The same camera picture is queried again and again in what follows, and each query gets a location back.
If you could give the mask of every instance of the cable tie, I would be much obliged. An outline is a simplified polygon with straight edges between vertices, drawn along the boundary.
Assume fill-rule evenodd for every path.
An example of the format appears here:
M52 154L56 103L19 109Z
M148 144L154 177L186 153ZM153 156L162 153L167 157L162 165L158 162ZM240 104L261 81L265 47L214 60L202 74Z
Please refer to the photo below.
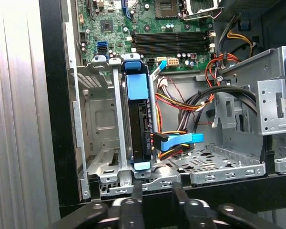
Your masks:
M226 64L227 64L227 56L228 56L228 52L225 51L225 52L224 52L224 56L223 56L223 65L224 65L224 66L226 66Z

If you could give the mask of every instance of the wire bundle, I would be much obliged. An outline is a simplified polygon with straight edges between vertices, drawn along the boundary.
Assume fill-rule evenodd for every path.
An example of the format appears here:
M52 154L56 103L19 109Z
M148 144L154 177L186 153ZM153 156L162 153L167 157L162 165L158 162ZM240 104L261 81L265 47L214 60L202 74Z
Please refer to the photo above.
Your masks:
M245 36L243 36L243 35L241 35L241 34L232 33L231 30L230 30L229 33L227 34L227 38L228 38L228 39L239 39L239 40L243 40L243 41L245 41L246 43L248 43L248 44L249 44L249 47L250 47L249 57L252 57L252 56L253 56L253 47L254 47L254 45L253 45L253 42L252 42L249 38L247 38L247 37L245 37Z

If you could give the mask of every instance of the metal bracket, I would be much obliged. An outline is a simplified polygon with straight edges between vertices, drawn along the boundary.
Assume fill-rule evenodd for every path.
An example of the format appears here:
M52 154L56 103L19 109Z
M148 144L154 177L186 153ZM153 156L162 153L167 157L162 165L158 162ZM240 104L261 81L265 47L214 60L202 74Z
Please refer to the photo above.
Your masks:
M286 133L285 80L257 82L256 106L260 135Z
M215 94L215 119L214 124L217 127L220 118L223 129L235 128L235 107L234 97L227 93L216 93Z
M75 125L75 134L76 134L76 145L80 149L82 154L82 172L83 179L81 179L81 189L82 189L82 198L89 199L90 191L88 184L88 174L87 174L87 166L86 166L86 156L83 147L83 135L82 135L82 119L81 119L81 111L80 105L77 101L72 102L73 112L74 112L74 125Z
M277 173L286 173L286 157L275 160L275 167Z

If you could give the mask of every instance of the ram slot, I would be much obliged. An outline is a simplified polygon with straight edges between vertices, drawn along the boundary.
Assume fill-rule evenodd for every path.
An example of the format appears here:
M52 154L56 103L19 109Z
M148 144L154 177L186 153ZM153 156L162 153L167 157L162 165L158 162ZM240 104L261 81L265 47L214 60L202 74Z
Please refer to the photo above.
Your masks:
M157 53L180 53L180 52L207 52L209 46L207 42L185 42L185 43L163 43L163 44L143 44L136 46L137 53L142 55Z
M134 41L136 44L159 42L195 42L206 40L208 40L206 32L172 32L134 35Z

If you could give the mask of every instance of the yellow wire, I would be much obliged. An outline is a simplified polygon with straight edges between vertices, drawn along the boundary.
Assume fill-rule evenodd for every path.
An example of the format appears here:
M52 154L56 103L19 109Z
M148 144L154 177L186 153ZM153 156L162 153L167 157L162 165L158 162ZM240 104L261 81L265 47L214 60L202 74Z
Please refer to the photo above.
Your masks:
M158 107L156 106L156 114L157 114L157 124L158 124L158 129L160 130L160 114L159 114L159 110Z
M164 99L166 99L166 100L168 100L168 101L170 101L170 102L173 103L173 104L178 104L179 106L183 106L183 107L186 107L186 108L196 109L196 108L202 107L202 105L201 105L201 106L188 106L188 105L184 105L184 104L182 104L182 103L180 103L180 102L178 102L178 101L175 101L175 100L172 100L172 99L166 97L166 96L163 95L163 94L159 94L159 93L155 93L155 94L158 95L158 96L160 96L160 97L162 97L162 98L164 98Z
M245 36L243 36L241 34L232 33L231 30L227 34L227 38L229 38L229 39L240 39L240 40L247 42L250 45L250 57L252 57L253 44L251 43L251 41L248 38L246 38Z

